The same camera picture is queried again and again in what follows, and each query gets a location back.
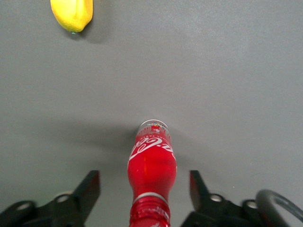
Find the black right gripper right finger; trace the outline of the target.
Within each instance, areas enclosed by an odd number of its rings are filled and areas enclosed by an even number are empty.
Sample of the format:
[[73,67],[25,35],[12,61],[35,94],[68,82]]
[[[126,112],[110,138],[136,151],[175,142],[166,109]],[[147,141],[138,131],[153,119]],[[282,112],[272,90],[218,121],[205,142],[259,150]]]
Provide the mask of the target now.
[[223,196],[210,193],[199,171],[189,172],[190,198],[194,210],[189,213],[183,227],[253,227],[244,215],[244,209]]

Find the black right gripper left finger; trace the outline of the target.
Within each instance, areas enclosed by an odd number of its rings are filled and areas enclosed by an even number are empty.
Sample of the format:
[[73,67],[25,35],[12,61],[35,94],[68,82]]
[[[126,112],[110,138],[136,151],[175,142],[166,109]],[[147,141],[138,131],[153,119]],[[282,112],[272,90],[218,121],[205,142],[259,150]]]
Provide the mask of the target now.
[[37,227],[83,227],[100,195],[100,173],[90,171],[71,193],[39,208]]

